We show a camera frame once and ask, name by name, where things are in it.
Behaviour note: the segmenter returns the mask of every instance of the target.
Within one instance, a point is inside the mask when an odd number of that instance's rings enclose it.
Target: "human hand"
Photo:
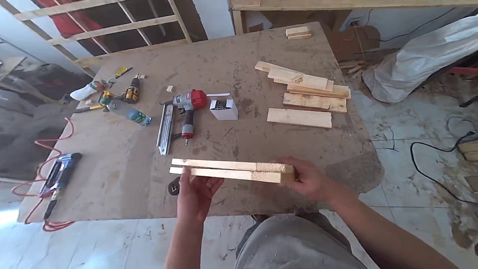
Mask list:
[[[224,183],[224,179],[191,176],[191,169],[183,167],[179,179],[178,222],[202,224],[211,206],[212,196]]]
[[[272,161],[294,166],[296,181],[288,183],[292,189],[313,201],[329,201],[339,183],[331,180],[309,161],[281,157]]]

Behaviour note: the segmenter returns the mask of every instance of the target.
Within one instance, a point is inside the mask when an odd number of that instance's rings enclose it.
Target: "cordless drill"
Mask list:
[[[140,99],[140,75],[131,81],[131,85],[123,93],[123,99],[128,104],[136,104]]]
[[[194,109],[200,109],[207,105],[206,94],[202,90],[192,90],[188,93],[173,98],[173,105],[184,109],[186,120],[181,131],[181,136],[186,139],[186,145],[194,136],[193,117]]]

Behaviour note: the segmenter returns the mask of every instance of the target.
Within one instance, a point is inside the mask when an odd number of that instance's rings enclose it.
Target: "yellow drill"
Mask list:
[[[140,75],[136,75],[131,85],[123,93],[124,101],[128,104],[136,104],[140,100]]]

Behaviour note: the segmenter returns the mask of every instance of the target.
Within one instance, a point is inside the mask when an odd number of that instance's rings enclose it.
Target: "forearm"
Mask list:
[[[362,203],[344,185],[334,183],[333,188],[330,207],[381,268],[456,268],[425,242]]]
[[[204,224],[178,220],[166,257],[166,269],[201,268],[201,244]]]

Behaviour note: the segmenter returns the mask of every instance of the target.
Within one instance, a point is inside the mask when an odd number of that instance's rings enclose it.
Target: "nail gun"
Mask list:
[[[58,202],[60,192],[68,185],[76,164],[81,159],[81,153],[65,154],[56,158],[46,183],[40,192],[41,198],[51,196],[50,203],[43,215],[44,220],[48,220],[53,212],[53,208]]]
[[[194,137],[194,109],[200,109],[207,105],[206,94],[202,90],[192,90],[188,93],[178,95],[172,101],[168,101],[163,106],[163,114],[159,126],[158,140],[156,146],[161,155],[169,152],[171,144],[171,134],[173,130],[173,107],[182,109],[186,113],[185,123],[181,130],[181,137],[186,140],[186,146],[189,139]]]

